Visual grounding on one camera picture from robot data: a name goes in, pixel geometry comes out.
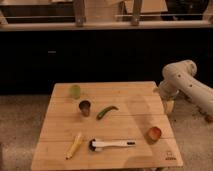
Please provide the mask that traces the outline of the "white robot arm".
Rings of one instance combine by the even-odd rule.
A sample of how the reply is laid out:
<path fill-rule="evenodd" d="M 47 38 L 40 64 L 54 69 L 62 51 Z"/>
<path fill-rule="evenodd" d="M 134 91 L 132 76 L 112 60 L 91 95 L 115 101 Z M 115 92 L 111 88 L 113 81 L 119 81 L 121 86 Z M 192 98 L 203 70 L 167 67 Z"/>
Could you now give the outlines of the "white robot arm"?
<path fill-rule="evenodd" d="M 206 113 L 213 115 L 213 88 L 195 79 L 196 73 L 197 66 L 192 60 L 165 65 L 163 80 L 158 86 L 159 95 L 163 100 L 170 100 L 182 91 Z"/>

